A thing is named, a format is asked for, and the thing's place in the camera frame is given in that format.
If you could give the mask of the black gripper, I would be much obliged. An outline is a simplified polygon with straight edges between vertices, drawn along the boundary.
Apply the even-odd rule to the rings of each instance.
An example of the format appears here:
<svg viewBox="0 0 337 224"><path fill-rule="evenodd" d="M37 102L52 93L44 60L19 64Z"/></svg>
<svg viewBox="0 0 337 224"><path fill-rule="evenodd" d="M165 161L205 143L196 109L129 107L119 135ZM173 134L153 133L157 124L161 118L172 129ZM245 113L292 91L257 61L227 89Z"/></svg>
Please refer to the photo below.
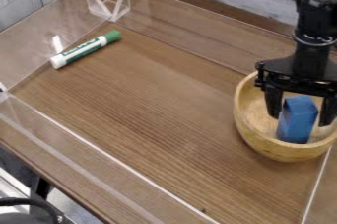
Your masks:
<svg viewBox="0 0 337 224"><path fill-rule="evenodd" d="M300 59L295 56L256 63L255 85L265 91L269 116L280 117L283 91L325 97L319 126L328 126L337 117L337 62L332 59Z"/></svg>

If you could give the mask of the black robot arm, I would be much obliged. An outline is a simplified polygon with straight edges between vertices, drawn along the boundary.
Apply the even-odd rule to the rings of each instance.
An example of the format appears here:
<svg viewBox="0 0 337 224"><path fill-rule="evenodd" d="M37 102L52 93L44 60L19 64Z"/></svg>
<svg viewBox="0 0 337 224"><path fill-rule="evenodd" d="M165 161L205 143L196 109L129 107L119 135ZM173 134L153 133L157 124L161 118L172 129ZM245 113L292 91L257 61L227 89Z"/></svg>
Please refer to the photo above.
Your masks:
<svg viewBox="0 0 337 224"><path fill-rule="evenodd" d="M337 118L337 62L331 59L337 43L337 0L295 0L297 24L293 55L260 61L255 85L265 92L269 116L281 114L283 93L323 98L319 126Z"/></svg>

